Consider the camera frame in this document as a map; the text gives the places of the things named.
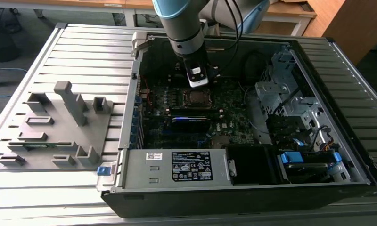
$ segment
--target floor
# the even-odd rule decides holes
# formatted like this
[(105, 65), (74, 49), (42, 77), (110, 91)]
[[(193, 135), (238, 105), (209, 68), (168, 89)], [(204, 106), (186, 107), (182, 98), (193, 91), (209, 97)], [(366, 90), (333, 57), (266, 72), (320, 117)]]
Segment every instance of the floor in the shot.
[[(65, 11), (45, 10), (45, 18), (37, 19), (30, 9), (18, 9), (18, 11), (22, 31), (13, 34), (12, 37), (16, 45), (21, 48), (22, 55), (13, 61), (0, 63), (0, 68), (18, 67), (28, 70), (56, 23), (68, 22), (73, 24), (114, 25), (113, 15), (110, 13), (69, 13)], [(160, 25), (158, 20), (153, 18), (150, 18), (150, 20), (154, 22), (146, 23), (142, 16), (138, 15), (137, 17), (140, 26), (157, 27)], [(377, 57), (374, 53), (366, 55), (358, 64), (358, 69), (377, 91)], [(13, 93), (22, 77), (24, 73), (21, 71), (0, 71), (0, 95), (10, 95)], [(9, 98), (0, 98), (0, 113), (8, 100)]]

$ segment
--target blue drive latch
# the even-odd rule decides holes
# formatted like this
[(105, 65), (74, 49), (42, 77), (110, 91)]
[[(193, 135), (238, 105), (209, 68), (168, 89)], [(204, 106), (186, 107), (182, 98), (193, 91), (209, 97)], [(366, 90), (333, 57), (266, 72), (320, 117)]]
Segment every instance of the blue drive latch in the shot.
[(281, 154), (282, 163), (302, 163), (302, 156), (300, 152), (284, 152)]

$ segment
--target motherboard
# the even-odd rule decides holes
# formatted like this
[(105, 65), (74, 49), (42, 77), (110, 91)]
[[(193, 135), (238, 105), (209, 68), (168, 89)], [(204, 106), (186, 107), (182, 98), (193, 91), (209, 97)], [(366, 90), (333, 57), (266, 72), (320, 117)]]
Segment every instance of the motherboard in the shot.
[(145, 149), (221, 148), (253, 144), (245, 95), (252, 87), (221, 78), (202, 88), (189, 87), (176, 71), (141, 77)]

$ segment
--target power supply label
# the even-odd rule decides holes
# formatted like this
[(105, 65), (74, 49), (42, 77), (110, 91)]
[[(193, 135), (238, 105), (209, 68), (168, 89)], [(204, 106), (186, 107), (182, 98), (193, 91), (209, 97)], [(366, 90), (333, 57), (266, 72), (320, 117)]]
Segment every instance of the power supply label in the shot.
[(172, 152), (172, 179), (174, 181), (212, 180), (209, 152)]

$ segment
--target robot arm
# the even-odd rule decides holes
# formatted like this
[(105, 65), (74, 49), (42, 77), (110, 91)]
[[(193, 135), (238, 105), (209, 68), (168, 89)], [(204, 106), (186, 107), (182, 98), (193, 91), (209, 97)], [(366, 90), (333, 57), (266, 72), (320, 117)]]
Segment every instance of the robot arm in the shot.
[(238, 24), (233, 23), (224, 0), (153, 0), (156, 13), (161, 19), (170, 45), (176, 55), (182, 59), (190, 87), (206, 85), (217, 74), (210, 66), (204, 43), (200, 16), (209, 21), (252, 32), (261, 22), (269, 6), (269, 0), (238, 0), (237, 5), (244, 17), (244, 24), (238, 20), (238, 12), (233, 7)]

